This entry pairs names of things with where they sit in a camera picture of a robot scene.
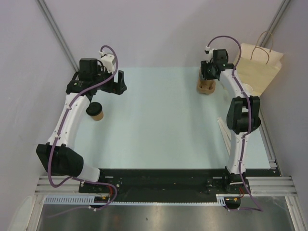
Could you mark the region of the brown paper bag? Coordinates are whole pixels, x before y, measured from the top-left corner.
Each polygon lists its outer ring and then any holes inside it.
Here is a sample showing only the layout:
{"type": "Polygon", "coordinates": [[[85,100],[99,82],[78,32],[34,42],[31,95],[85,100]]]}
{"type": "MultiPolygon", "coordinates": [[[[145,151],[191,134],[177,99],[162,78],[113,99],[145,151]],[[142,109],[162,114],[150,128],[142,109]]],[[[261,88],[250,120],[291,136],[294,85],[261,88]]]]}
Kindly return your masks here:
{"type": "Polygon", "coordinates": [[[282,67],[281,59],[283,53],[273,49],[274,36],[269,31],[264,31],[261,35],[269,34],[271,46],[269,49],[260,47],[257,44],[241,44],[239,52],[233,61],[237,65],[238,76],[242,83],[252,88],[253,96],[261,96],[269,84],[274,80],[282,67]]]}

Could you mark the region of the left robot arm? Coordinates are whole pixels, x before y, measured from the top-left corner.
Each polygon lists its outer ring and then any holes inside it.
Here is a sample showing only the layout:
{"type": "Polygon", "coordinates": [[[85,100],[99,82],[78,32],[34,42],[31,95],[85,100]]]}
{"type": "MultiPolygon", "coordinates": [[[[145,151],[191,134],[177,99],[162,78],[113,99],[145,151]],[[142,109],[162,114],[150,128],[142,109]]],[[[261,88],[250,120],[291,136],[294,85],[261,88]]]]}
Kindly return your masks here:
{"type": "Polygon", "coordinates": [[[36,149],[49,178],[65,175],[89,181],[89,186],[98,193],[106,188],[106,180],[100,177],[101,171],[86,164],[83,157],[74,151],[74,145],[84,114],[96,121],[103,118],[102,105],[92,101],[97,91],[121,95],[127,90],[124,72],[118,70],[117,65],[116,56],[110,53],[101,54],[100,59],[80,59],[79,71],[66,87],[59,121],[46,144],[39,144],[36,149]]]}

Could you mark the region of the black cup lid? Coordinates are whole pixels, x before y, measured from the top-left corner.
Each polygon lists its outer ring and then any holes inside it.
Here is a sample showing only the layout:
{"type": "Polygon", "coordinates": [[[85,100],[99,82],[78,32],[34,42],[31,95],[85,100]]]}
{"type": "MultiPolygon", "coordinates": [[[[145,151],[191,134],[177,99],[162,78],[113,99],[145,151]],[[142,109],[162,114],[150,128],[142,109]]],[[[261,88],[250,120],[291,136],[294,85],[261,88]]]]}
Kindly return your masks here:
{"type": "Polygon", "coordinates": [[[86,113],[89,116],[98,116],[102,111],[103,111],[103,107],[98,102],[90,103],[88,108],[86,109],[86,113]]]}

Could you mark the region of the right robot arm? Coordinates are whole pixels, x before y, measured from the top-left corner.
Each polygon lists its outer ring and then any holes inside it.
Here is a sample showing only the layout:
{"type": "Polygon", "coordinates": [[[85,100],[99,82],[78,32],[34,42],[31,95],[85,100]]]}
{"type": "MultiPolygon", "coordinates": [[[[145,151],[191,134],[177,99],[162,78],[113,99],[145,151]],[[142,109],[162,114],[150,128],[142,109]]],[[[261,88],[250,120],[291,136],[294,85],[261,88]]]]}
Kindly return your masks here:
{"type": "Polygon", "coordinates": [[[226,193],[239,193],[248,186],[245,179],[246,148],[251,132],[261,124],[259,118],[260,98],[252,96],[238,77],[234,64],[229,63],[225,49],[205,48],[207,58],[201,61],[201,80],[218,80],[231,96],[226,124],[231,131],[229,159],[221,180],[226,193]]]}

